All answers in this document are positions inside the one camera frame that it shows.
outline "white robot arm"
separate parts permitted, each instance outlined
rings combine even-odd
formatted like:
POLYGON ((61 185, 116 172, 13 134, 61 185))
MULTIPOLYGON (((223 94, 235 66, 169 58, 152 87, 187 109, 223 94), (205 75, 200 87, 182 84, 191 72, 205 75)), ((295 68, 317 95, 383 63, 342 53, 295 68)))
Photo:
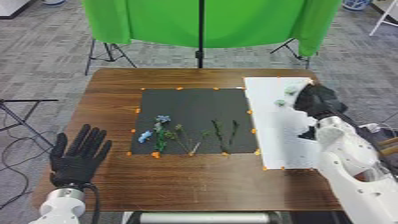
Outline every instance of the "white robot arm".
POLYGON ((41 218, 31 224, 81 224, 79 217, 84 212, 84 192, 75 188, 61 188, 49 194, 41 205, 41 218))
POLYGON ((374 146, 340 117, 320 120, 317 140, 324 149, 319 170, 354 224, 397 224, 398 183, 374 146))

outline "twig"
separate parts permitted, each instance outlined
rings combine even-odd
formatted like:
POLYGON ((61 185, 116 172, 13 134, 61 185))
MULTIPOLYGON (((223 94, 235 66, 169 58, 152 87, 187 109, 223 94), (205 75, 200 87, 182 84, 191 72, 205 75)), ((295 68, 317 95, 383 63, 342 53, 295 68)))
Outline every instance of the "twig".
POLYGON ((230 138, 230 147, 233 145, 233 140, 235 140, 235 137, 237 137, 239 127, 240 127, 240 124, 239 124, 237 120, 233 120, 233 133, 232 133, 232 138, 230 138))
POLYGON ((214 123, 214 127, 216 127, 216 136, 221 141, 221 151, 228 153, 228 148, 224 146, 224 137, 223 137, 223 124, 217 120, 212 120, 212 123, 214 123))

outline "metal stand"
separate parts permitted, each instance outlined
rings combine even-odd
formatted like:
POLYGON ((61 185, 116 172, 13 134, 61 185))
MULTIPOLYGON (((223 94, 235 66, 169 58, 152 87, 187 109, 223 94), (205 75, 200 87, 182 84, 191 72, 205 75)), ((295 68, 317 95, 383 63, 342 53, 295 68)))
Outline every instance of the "metal stand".
POLYGON ((9 130, 11 128, 18 127, 20 125, 24 125, 25 128, 29 129, 29 131, 34 133, 34 135, 41 138, 41 140, 47 142, 47 144, 49 144, 52 147, 54 147, 52 142, 47 140, 47 138, 43 137, 41 133, 36 131, 36 129, 34 129, 33 126, 29 125, 27 120, 29 120, 31 115, 33 115, 33 113, 34 113, 34 110, 36 110, 36 108, 38 108, 38 106, 40 106, 40 103, 41 103, 41 102, 56 102, 56 101, 59 101, 59 100, 56 100, 56 99, 50 99, 50 100, 2 100, 2 99, 0 99, 0 110, 6 111, 8 115, 9 115, 9 116, 15 118, 15 120, 17 120, 17 124, 13 124, 13 125, 9 125, 8 127, 4 127, 4 128, 0 129, 0 132, 6 131, 6 130, 9 130), (31 108, 31 110, 29 110, 29 113, 27 113, 25 117, 22 118, 22 117, 17 115, 17 113, 13 112, 13 110, 9 109, 9 107, 6 106, 6 103, 29 103, 29 102, 34 102, 36 104, 34 104, 34 106, 33 106, 33 108, 31 108))
POLYGON ((136 64, 134 64, 134 61, 132 61, 132 59, 130 59, 127 53, 123 52, 121 47, 118 46, 118 44, 104 43, 104 47, 105 47, 105 51, 107 51, 105 54, 107 54, 107 56, 109 56, 107 59, 102 59, 102 58, 100 58, 100 56, 102 56, 104 54, 102 54, 98 57, 93 57, 95 48, 96 48, 96 39, 93 39, 93 42, 91 42, 91 52, 89 52, 89 60, 88 60, 86 73, 84 73, 86 76, 89 75, 91 61, 93 61, 93 60, 102 60, 102 61, 107 61, 107 62, 116 62, 118 59, 125 57, 127 60, 128 60, 128 62, 130 62, 130 64, 132 64, 132 66, 137 68, 137 66, 136 66, 136 64), (120 56, 118 58, 114 57, 114 50, 118 50, 120 53, 121 53, 121 56, 120 56))
POLYGON ((287 47, 288 50, 290 50, 290 52, 292 52, 292 54, 294 54, 294 56, 295 56, 295 58, 297 58, 301 61, 306 62, 306 69, 310 69, 311 57, 304 58, 304 57, 295 53, 294 49, 290 48, 290 43, 294 42, 294 40, 295 40, 295 38, 292 38, 292 39, 285 42, 285 44, 278 47, 278 49, 271 52, 271 54, 274 54, 274 53, 283 49, 283 47, 287 47))
POLYGON ((200 0, 200 50, 196 52, 198 68, 203 68, 205 59, 205 0, 200 0))

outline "cable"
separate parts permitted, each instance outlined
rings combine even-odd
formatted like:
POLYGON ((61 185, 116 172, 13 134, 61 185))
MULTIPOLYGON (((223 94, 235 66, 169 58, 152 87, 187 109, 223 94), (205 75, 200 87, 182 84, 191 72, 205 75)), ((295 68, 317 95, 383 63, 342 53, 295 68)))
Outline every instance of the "cable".
POLYGON ((381 123, 379 125, 384 125, 384 126, 390 128, 391 133, 393 133, 393 136, 395 136, 395 138, 397 138, 395 128, 391 128, 391 126, 390 126, 386 123, 381 123))
POLYGON ((29 177, 27 175, 9 166, 8 162, 6 162, 6 152, 11 148, 11 146, 22 141, 22 140, 27 140, 27 138, 22 138, 18 140, 15 140, 15 142, 8 145, 6 149, 4 149, 4 152, 2 152, 2 163, 6 165, 6 168, 15 171, 22 177, 24 177, 24 180, 25 180, 25 186, 24 186, 24 190, 22 190, 22 193, 9 199, 9 201, 0 205, 0 210, 6 208, 6 206, 20 199, 20 197, 27 194, 27 189, 29 189, 29 177))
POLYGON ((2 163, 4 163, 4 165, 6 165, 6 168, 0 169, 0 172, 2 172, 4 170, 11 170, 15 173, 18 173, 18 175, 22 175, 22 177, 24 177, 25 186, 24 186, 22 193, 20 193, 20 194, 8 200, 8 202, 0 205, 0 210, 2 210, 2 209, 6 208, 6 206, 8 206, 8 205, 20 199, 20 197, 22 197, 24 195, 27 195, 27 194, 33 193, 33 191, 27 191, 27 189, 29 189, 29 185, 31 185, 31 184, 29 184, 29 182, 31 182, 31 181, 29 181, 29 177, 27 177, 25 173, 24 173, 20 170, 17 170, 13 167, 18 166, 18 165, 22 165, 29 160, 36 159, 45 153, 50 153, 50 149, 52 149, 52 148, 45 149, 45 148, 41 147, 41 145, 40 145, 40 143, 38 143, 38 141, 36 141, 36 138, 38 138, 38 136, 18 138, 18 139, 13 141, 13 143, 8 145, 8 147, 6 147, 6 149, 4 149, 4 152, 2 152, 2 163), (13 145, 15 145, 20 141, 27 141, 27 140, 33 140, 33 141, 34 141, 34 143, 36 143, 36 145, 40 146, 43 152, 41 152, 36 156, 33 156, 29 159, 25 159, 22 162, 18 162, 17 164, 9 165, 9 163, 8 163, 8 152, 9 152, 9 150, 11 150, 13 145))
POLYGON ((95 196, 96 196, 96 205, 95 205, 95 214, 93 214, 91 224, 98 224, 100 212, 102 212, 100 191, 98 191, 98 187, 96 187, 96 185, 93 183, 88 183, 84 185, 84 188, 89 188, 93 190, 95 196))

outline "light stand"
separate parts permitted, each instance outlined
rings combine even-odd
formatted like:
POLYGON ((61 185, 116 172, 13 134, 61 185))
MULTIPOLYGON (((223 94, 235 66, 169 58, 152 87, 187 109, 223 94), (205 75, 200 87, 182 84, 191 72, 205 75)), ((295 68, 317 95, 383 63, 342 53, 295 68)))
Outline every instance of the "light stand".
POLYGON ((294 54, 294 56, 295 56, 295 58, 297 58, 297 60, 301 60, 301 61, 306 62, 306 69, 310 69, 311 57, 304 58, 301 55, 297 55, 294 49, 290 48, 290 43, 294 42, 294 40, 295 40, 295 38, 292 38, 292 39, 285 42, 285 44, 278 47, 278 49, 271 52, 271 54, 274 54, 274 53, 283 49, 283 47, 287 47, 288 50, 290 50, 290 52, 292 52, 292 54, 294 54))
POLYGON ((205 59, 205 0, 200 0, 200 49, 196 52, 198 68, 203 68, 205 59))
POLYGON ((105 47, 105 51, 107 51, 105 54, 109 56, 107 59, 102 59, 100 56, 98 57, 93 57, 95 48, 96 48, 96 39, 93 39, 93 42, 91 42, 91 52, 89 52, 89 60, 88 60, 86 72, 84 72, 86 76, 89 75, 91 61, 93 60, 102 60, 102 61, 107 61, 107 62, 116 62, 118 59, 125 57, 127 60, 128 60, 128 62, 130 62, 130 64, 132 64, 132 66, 137 68, 137 66, 134 64, 134 61, 132 61, 132 59, 130 59, 125 51, 121 50, 121 47, 118 46, 118 44, 104 43, 104 47, 105 47), (114 50, 118 50, 120 53, 121 53, 121 56, 118 58, 114 57, 114 50))

